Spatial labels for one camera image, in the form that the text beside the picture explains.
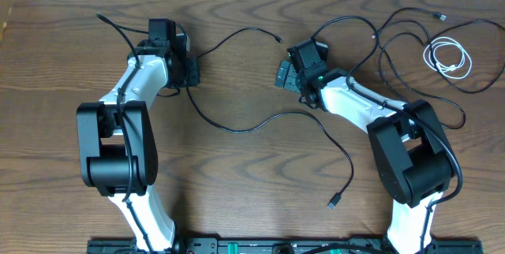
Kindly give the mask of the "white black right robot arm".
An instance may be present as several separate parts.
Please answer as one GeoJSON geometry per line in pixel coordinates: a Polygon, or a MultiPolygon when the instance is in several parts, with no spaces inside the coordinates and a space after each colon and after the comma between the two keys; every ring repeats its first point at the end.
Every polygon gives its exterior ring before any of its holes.
{"type": "Polygon", "coordinates": [[[275,84],[300,103],[336,114],[368,135],[380,180],[393,199],[386,239],[396,253],[432,245],[432,213],[461,170],[432,106],[389,99],[341,69],[327,67],[328,47],[307,39],[287,50],[275,84]]]}

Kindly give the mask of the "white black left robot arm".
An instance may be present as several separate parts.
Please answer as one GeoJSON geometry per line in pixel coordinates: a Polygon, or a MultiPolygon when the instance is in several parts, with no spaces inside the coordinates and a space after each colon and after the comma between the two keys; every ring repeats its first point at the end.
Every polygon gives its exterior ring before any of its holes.
{"type": "Polygon", "coordinates": [[[149,110],[164,88],[176,96],[198,84],[199,70],[187,55],[189,37],[175,21],[151,19],[145,35],[130,45],[126,71],[114,88],[77,108],[82,180],[117,206],[134,233],[126,240],[90,240],[89,253],[186,250],[155,187],[159,160],[149,110]]]}

